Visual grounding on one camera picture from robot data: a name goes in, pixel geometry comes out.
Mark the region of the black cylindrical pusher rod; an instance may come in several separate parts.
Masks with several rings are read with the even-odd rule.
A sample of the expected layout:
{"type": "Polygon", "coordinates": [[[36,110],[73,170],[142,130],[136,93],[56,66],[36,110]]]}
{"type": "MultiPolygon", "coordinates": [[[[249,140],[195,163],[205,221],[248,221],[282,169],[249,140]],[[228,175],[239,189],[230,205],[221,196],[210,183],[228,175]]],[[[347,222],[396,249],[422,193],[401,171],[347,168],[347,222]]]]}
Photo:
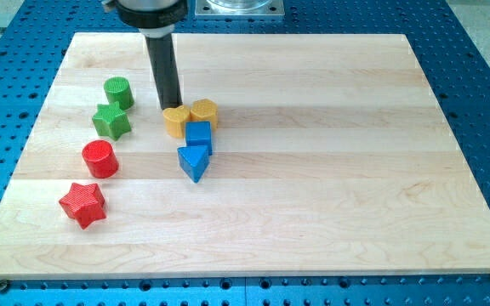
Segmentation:
{"type": "Polygon", "coordinates": [[[161,109],[181,106],[182,97],[172,36],[167,34],[164,37],[147,37],[145,42],[161,109]]]}

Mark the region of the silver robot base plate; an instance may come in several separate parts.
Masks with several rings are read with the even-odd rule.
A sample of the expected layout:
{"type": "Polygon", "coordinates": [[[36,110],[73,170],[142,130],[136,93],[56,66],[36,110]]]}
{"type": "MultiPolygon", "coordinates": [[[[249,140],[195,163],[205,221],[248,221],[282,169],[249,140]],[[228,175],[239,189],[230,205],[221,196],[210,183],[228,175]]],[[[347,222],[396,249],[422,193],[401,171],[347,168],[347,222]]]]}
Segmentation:
{"type": "Polygon", "coordinates": [[[226,17],[283,17],[283,0],[196,0],[195,16],[226,17]]]}

